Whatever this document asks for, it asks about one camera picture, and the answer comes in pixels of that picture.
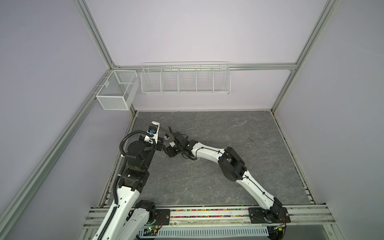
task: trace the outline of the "white wire basket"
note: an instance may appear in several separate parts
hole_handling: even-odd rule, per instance
[[[141,90],[144,94],[230,93],[229,63],[152,65],[143,63]]]
[[[139,85],[136,71],[113,70],[96,97],[105,110],[129,110]]]

